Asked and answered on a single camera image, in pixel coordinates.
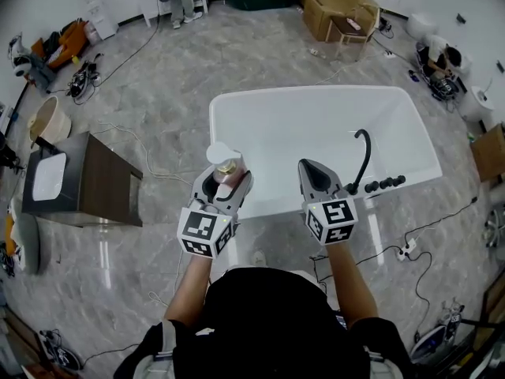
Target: marble floor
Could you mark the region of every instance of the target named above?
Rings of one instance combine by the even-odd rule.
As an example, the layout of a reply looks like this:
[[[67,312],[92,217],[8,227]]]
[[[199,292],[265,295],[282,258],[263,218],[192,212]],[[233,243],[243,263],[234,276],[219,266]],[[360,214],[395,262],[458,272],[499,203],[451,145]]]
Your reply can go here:
[[[106,77],[152,35],[143,21],[120,28],[118,34],[86,53],[97,52],[99,71]],[[394,19],[395,38],[376,38],[407,59],[413,41]],[[320,56],[312,55],[315,48]],[[431,251],[432,267],[419,284],[419,292],[432,304],[421,326],[436,322],[441,302],[453,297],[466,305],[465,317],[480,313],[481,295],[499,270],[485,247],[481,230],[488,212],[486,189],[480,185],[469,150],[466,125],[457,113],[446,111],[421,83],[407,73],[411,66],[400,58],[385,58],[372,41],[365,58],[354,63],[359,46],[349,45],[334,61],[334,44],[317,43],[295,9],[242,12],[213,3],[209,14],[174,31],[162,17],[159,30],[139,54],[121,67],[84,105],[77,106],[58,93],[59,105],[73,122],[72,133],[90,130],[104,144],[144,172],[139,210],[144,221],[137,227],[69,227],[39,220],[43,265],[39,275],[18,273],[4,278],[9,305],[35,330],[59,328],[64,345],[84,360],[100,351],[137,343],[165,307],[148,297],[155,291],[164,302],[173,295],[181,254],[176,239],[180,209],[190,187],[173,179],[152,177],[142,145],[130,133],[107,130],[112,122],[131,129],[148,149],[154,171],[177,173],[192,181],[206,166],[209,144],[208,104],[220,93],[315,84],[375,84],[404,88],[417,106],[443,170],[436,180],[398,189],[372,200],[358,201],[361,222],[350,247],[356,260],[384,249],[402,246],[403,234],[415,227],[458,211],[478,195],[479,200],[461,214],[444,220],[418,239],[417,254]],[[64,88],[76,68],[64,68],[53,87]],[[26,162],[29,154],[26,123],[45,99],[29,88],[9,144]],[[6,170],[0,191],[0,217],[14,193],[21,198],[23,181]],[[323,250],[309,237],[300,216],[276,216],[245,221],[236,237],[237,259],[247,263],[262,249],[271,267],[302,269],[312,273],[310,256]],[[188,263],[181,259],[181,271]],[[231,260],[218,259],[212,279]],[[360,265],[379,305],[381,316],[398,326],[407,347],[425,313],[417,298],[417,279],[428,265],[396,260],[393,250]],[[319,261],[320,276],[329,269]],[[337,307],[334,288],[328,284],[329,302]],[[83,377],[111,377],[128,351],[92,359]]]

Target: white sink basin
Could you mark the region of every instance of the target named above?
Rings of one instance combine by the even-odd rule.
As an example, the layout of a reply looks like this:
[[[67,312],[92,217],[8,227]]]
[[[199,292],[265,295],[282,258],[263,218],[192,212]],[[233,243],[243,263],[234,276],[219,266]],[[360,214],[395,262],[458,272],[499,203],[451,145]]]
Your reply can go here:
[[[372,156],[356,197],[374,180],[405,175],[411,186],[442,175],[425,125],[401,88],[308,86],[234,92],[210,105],[211,142],[244,155],[254,186],[239,211],[242,219],[301,210],[297,165],[303,158],[353,182],[365,158],[366,129]]]
[[[66,154],[60,153],[39,162],[33,182],[34,201],[48,201],[58,197],[62,191],[65,161]]]

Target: black shirt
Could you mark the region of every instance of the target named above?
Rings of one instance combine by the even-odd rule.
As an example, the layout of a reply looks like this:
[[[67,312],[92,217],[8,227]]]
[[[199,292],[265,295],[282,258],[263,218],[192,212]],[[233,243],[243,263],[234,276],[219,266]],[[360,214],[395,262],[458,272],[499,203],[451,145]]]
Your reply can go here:
[[[177,379],[195,377],[369,378],[365,350],[391,360],[403,377],[412,366],[395,325],[380,318],[345,330],[326,295],[305,278],[273,268],[237,268],[208,289],[201,324],[190,331],[173,321]],[[202,328],[214,332],[195,336]],[[132,377],[137,363],[161,351],[161,325],[118,368]]]

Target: white toilet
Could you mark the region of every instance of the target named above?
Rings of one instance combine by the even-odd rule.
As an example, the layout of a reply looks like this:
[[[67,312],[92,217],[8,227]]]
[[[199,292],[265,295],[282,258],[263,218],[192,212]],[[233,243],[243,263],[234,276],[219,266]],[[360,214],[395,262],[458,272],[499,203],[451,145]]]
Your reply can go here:
[[[479,122],[481,119],[491,118],[495,106],[489,98],[487,100],[482,99],[480,94],[482,92],[482,88],[473,85],[463,96],[458,110],[466,121]]]
[[[421,42],[426,35],[435,34],[437,30],[438,25],[436,22],[425,13],[414,13],[407,21],[407,33],[419,42]]]

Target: machine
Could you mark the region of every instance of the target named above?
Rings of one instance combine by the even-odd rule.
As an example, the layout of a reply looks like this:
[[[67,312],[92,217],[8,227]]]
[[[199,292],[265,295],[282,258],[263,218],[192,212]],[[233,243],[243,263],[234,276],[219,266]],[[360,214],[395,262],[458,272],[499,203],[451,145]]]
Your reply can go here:
[[[22,34],[14,36],[9,42],[7,58],[12,64],[16,77],[27,76],[41,91],[45,92],[49,84],[56,78],[54,72],[46,66],[39,56],[23,46]]]

